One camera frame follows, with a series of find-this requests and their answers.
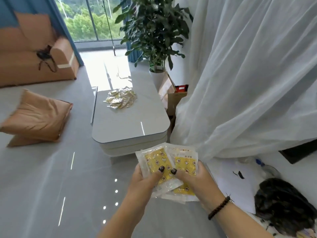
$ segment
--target white flower pot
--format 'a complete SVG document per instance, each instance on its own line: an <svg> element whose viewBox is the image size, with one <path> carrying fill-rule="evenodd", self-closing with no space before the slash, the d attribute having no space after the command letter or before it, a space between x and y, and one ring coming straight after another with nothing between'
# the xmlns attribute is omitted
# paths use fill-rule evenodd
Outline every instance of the white flower pot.
<svg viewBox="0 0 317 238"><path fill-rule="evenodd" d="M157 66L156 69L163 71L163 67L162 66ZM165 72L166 71L163 71L161 73L153 73L151 71L151 69L149 69L149 73L150 73L150 75L152 77L152 80L153 80L153 83L154 83L154 85L156 87L157 92L159 91L159 89L161 87L161 84L162 84L164 76L165 76Z"/></svg>

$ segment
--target hand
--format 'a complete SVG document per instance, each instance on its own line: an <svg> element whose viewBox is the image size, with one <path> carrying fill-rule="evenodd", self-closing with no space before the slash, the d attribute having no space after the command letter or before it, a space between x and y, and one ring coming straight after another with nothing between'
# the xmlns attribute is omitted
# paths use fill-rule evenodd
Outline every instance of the hand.
<svg viewBox="0 0 317 238"><path fill-rule="evenodd" d="M208 211L212 211L224 201L225 196L200 160L197 165L198 172L196 176L189 175L179 169L175 177L187 183L204 207L207 208Z"/></svg>
<svg viewBox="0 0 317 238"><path fill-rule="evenodd" d="M137 223L144 215L145 206L150 200L154 186L163 176L165 167L161 166L158 171L147 178L143 178L140 165L137 164L132 175L130 186L121 206L133 212Z"/></svg>

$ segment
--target orange sofa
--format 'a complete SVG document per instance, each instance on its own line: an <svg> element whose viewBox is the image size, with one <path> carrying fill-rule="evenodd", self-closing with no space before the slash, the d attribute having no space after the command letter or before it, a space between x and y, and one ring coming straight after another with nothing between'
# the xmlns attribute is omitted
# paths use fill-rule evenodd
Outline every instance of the orange sofa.
<svg viewBox="0 0 317 238"><path fill-rule="evenodd" d="M16 13L19 27L0 28L0 87L76 79L78 61L65 37L54 32L43 14ZM42 63L36 52L52 46L50 54L56 72ZM51 59L46 60L55 70Z"/></svg>

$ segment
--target sofa armrest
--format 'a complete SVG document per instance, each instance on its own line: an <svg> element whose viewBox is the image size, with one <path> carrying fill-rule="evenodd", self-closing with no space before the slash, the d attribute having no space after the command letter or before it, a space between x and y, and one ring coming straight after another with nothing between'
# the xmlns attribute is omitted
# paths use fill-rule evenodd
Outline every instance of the sofa armrest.
<svg viewBox="0 0 317 238"><path fill-rule="evenodd" d="M65 37L58 38L50 53L57 65L72 65L74 52L68 39Z"/></svg>

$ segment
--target black painted fingernail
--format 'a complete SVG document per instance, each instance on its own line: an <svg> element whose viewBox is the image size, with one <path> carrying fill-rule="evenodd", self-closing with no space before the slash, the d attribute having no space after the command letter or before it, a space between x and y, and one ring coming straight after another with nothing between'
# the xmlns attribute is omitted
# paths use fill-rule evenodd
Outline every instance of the black painted fingernail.
<svg viewBox="0 0 317 238"><path fill-rule="evenodd" d="M163 172L164 172L164 169L165 169L165 167L162 165L158 170L163 173Z"/></svg>
<svg viewBox="0 0 317 238"><path fill-rule="evenodd" d="M175 168L172 168L172 169L171 169L171 173L172 173L173 175L176 175L176 172L177 172L177 169L175 169Z"/></svg>

